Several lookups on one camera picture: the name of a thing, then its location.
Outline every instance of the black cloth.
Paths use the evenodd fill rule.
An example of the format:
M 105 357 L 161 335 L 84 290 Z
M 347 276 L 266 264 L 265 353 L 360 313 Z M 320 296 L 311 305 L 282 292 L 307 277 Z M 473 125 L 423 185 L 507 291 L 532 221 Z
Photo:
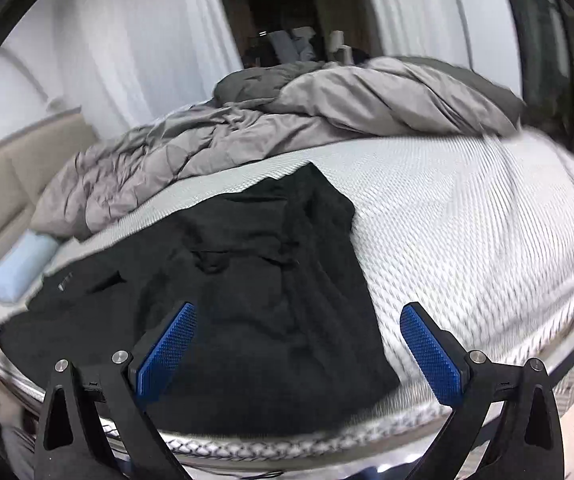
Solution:
M 189 301 L 195 336 L 147 407 L 159 429 L 335 428 L 399 383 L 350 240 L 353 213 L 313 164 L 212 197 L 46 278 L 0 345 L 44 387 L 59 359 L 109 362 Z

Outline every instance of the gray comforter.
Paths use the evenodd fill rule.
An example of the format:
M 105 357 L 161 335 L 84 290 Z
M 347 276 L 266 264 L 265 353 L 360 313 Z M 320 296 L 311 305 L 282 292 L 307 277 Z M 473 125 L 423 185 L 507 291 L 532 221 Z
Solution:
M 513 94 L 422 62 L 251 70 L 221 81 L 208 105 L 78 153 L 46 187 L 32 229 L 85 239 L 177 180 L 339 140 L 515 132 Z

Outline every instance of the light blue pillow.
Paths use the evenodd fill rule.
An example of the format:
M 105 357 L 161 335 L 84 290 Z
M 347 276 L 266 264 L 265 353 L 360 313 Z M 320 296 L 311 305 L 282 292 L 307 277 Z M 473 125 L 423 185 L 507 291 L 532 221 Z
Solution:
M 0 302 L 16 303 L 58 250 L 48 235 L 25 231 L 0 261 Z

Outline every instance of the blue gripper pad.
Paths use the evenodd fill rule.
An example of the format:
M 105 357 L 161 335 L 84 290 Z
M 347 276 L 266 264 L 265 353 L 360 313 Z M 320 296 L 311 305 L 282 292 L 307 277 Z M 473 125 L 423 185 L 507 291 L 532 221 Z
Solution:
M 186 303 L 151 349 L 136 375 L 136 398 L 141 406 L 155 402 L 169 385 L 189 347 L 196 328 L 196 311 Z
M 411 305 L 405 305 L 400 313 L 400 332 L 438 402 L 451 407 L 460 405 L 462 384 L 458 368 Z

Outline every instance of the textured mattress cover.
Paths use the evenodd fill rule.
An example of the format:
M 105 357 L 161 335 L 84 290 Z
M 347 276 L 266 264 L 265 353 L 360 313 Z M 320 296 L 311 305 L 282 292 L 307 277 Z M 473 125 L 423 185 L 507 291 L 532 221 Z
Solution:
M 271 440 L 163 433 L 179 455 L 318 456 L 377 442 L 448 413 L 401 338 L 398 317 L 409 301 L 419 301 L 465 348 L 509 364 L 522 365 L 574 320 L 574 156 L 530 129 L 503 140 L 349 140 L 196 177 L 167 188 L 85 243 L 66 244 L 46 271 L 106 248 L 175 210 L 267 176 L 283 176 L 307 161 L 356 207 L 355 251 L 401 386 L 337 431 Z M 42 389 L 14 367 L 0 364 L 0 372 L 42 400 Z M 111 421 L 104 427 L 117 435 Z

